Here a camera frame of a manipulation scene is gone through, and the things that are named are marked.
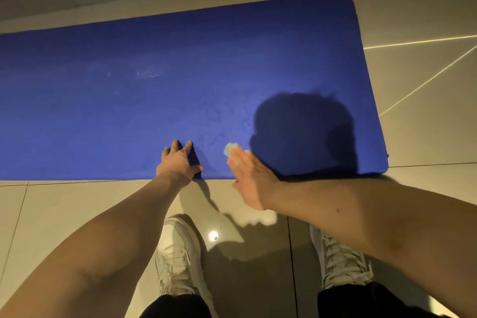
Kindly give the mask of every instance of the yoga mat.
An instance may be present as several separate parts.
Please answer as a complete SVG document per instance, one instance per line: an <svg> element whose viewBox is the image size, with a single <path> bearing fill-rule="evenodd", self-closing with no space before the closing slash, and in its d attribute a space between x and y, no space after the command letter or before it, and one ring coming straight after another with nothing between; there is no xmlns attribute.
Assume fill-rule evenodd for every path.
<svg viewBox="0 0 477 318"><path fill-rule="evenodd" d="M204 179L237 142L279 176L388 168L352 0L271 0L0 35L0 180Z"/></svg>

